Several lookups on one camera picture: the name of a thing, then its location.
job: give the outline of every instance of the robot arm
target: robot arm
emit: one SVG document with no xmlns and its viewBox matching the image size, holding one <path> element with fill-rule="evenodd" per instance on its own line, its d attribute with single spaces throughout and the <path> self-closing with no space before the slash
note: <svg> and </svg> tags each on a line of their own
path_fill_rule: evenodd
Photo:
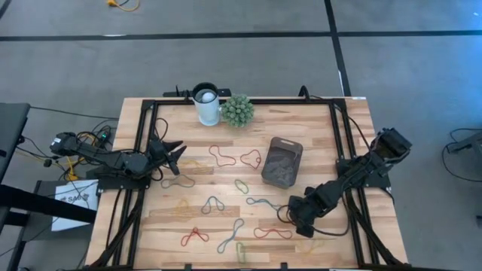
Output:
<svg viewBox="0 0 482 271">
<path fill-rule="evenodd" d="M 395 129 L 384 129 L 371 142 L 368 153 L 356 157 L 348 164 L 348 170 L 336 181 L 320 184 L 317 188 L 307 187 L 305 197 L 290 196 L 289 218 L 296 226 L 296 232 L 313 237 L 313 222 L 322 218 L 335 207 L 350 188 L 361 187 L 371 175 L 384 176 L 409 153 L 412 144 Z"/>
<path fill-rule="evenodd" d="M 50 149 L 60 156 L 78 155 L 87 160 L 96 161 L 113 172 L 137 179 L 150 175 L 153 169 L 162 165 L 169 165 L 172 172 L 178 175 L 179 169 L 176 162 L 186 146 L 177 151 L 174 150 L 181 144 L 182 141 L 168 143 L 155 138 L 149 142 L 145 153 L 133 150 L 106 151 L 82 142 L 73 132 L 61 132 L 56 135 Z"/>
</svg>

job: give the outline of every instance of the white cup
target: white cup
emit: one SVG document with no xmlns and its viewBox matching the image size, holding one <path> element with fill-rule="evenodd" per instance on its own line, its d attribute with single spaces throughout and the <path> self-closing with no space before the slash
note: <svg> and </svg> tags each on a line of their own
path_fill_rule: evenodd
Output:
<svg viewBox="0 0 482 271">
<path fill-rule="evenodd" d="M 211 83 L 201 83 L 193 88 L 194 104 L 199 121 L 206 126 L 214 126 L 221 119 L 218 88 Z"/>
</svg>

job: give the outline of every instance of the gray floor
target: gray floor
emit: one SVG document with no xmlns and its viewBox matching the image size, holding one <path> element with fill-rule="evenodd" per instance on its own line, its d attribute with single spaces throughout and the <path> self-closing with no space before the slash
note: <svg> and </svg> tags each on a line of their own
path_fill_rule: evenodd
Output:
<svg viewBox="0 0 482 271">
<path fill-rule="evenodd" d="M 141 1 L 128 14 L 104 1 L 13 0 L 0 19 L 0 36 L 329 30 L 317 0 Z M 336 0 L 333 6 L 339 31 L 482 29 L 478 1 Z M 413 142 L 410 156 L 390 174 L 410 262 L 479 270 L 482 229 L 474 216 L 482 215 L 482 184 L 448 175 L 441 149 L 452 129 L 482 127 L 482 37 L 340 43 L 352 94 L 368 97 L 375 127 L 394 126 Z M 201 81 L 251 96 L 291 96 L 301 84 L 320 96 L 342 95 L 330 38 L 0 42 L 0 60 L 3 102 L 110 116 L 118 115 L 124 97 L 160 96 L 176 84 L 186 89 Z M 97 122 L 32 111 L 24 134 L 47 150 L 57 132 Z M 482 178 L 470 151 L 448 162 L 460 175 Z M 59 174 L 15 156 L 4 183 L 33 190 L 36 180 Z M 15 233 L 4 229 L 0 253 L 14 244 Z M 88 240 L 30 242 L 22 265 L 74 268 Z M 0 258 L 0 269 L 8 256 Z"/>
</svg>

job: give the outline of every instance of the wooden table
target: wooden table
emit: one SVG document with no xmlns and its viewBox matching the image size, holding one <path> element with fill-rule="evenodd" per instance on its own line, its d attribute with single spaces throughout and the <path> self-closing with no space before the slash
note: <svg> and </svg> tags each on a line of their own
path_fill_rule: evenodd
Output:
<svg viewBox="0 0 482 271">
<path fill-rule="evenodd" d="M 141 103 L 140 98 L 124 100 L 114 148 L 133 147 Z M 349 116 L 358 122 L 367 140 L 371 141 L 375 133 L 367 101 L 347 98 L 346 103 Z M 306 186 L 315 187 L 337 178 L 334 166 L 337 152 L 327 105 L 256 105 L 253 123 L 243 129 L 230 128 L 226 123 L 214 127 L 203 126 L 197 118 L 195 107 L 190 105 L 162 105 L 158 117 L 169 122 L 165 140 L 184 140 L 188 146 L 179 161 L 179 167 L 181 173 L 196 181 L 196 185 L 192 188 L 172 186 L 163 189 L 159 182 L 151 183 L 142 210 L 134 264 L 136 269 L 183 268 L 185 263 L 192 263 L 193 268 L 207 269 L 279 268 L 281 262 L 288 263 L 290 268 L 357 267 L 351 233 L 343 237 L 315 233 L 313 239 L 307 239 L 294 233 L 292 225 L 279 222 L 276 212 L 267 204 L 246 204 L 246 198 L 251 196 L 283 205 L 291 195 L 302 196 Z M 343 122 L 340 115 L 338 118 L 345 154 L 348 154 Z M 148 134 L 147 128 L 148 125 L 145 126 L 144 135 Z M 157 129 L 162 134 L 165 124 L 158 121 Z M 357 153 L 365 154 L 367 149 L 354 126 L 352 132 Z M 296 184 L 287 190 L 264 184 L 261 180 L 264 159 L 274 136 L 299 142 L 304 147 Z M 222 154 L 235 157 L 236 165 L 216 166 L 215 158 L 208 152 L 211 145 L 219 145 Z M 239 161 L 242 154 L 253 149 L 260 151 L 263 160 L 256 170 Z M 163 171 L 164 178 L 172 177 L 168 169 Z M 237 178 L 249 186 L 248 195 L 235 187 L 234 180 Z M 116 191 L 108 191 L 101 197 L 86 263 L 92 263 L 105 248 L 116 194 Z M 366 194 L 375 232 L 399 260 L 406 261 L 392 200 L 376 188 L 366 189 Z M 223 212 L 216 209 L 214 201 L 211 201 L 210 214 L 200 212 L 210 196 L 217 196 L 225 204 Z M 122 200 L 118 204 L 112 236 L 117 232 Z M 219 254 L 216 248 L 231 236 L 237 218 L 243 218 L 245 224 L 237 232 L 235 240 L 227 244 L 225 252 Z M 339 233 L 346 228 L 346 223 L 345 210 L 339 204 L 326 217 L 317 219 L 315 226 Z M 193 227 L 209 234 L 209 241 L 204 242 L 195 236 L 188 245 L 181 246 L 182 237 L 189 234 Z M 256 227 L 289 229 L 293 231 L 293 237 L 283 239 L 271 233 L 265 239 L 256 239 L 253 236 Z M 365 234 L 361 228 L 360 232 L 365 260 L 369 263 Z M 126 263 L 129 238 L 130 233 L 127 233 L 121 263 Z M 238 261 L 237 242 L 245 246 L 246 263 Z"/>
</svg>

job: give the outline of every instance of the green plant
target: green plant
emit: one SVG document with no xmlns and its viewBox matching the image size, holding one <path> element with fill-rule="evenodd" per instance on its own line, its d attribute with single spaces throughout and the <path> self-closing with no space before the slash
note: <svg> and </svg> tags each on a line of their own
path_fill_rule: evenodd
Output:
<svg viewBox="0 0 482 271">
<path fill-rule="evenodd" d="M 253 121 L 255 109 L 246 95 L 235 95 L 221 105 L 221 114 L 230 126 L 244 127 Z"/>
</svg>

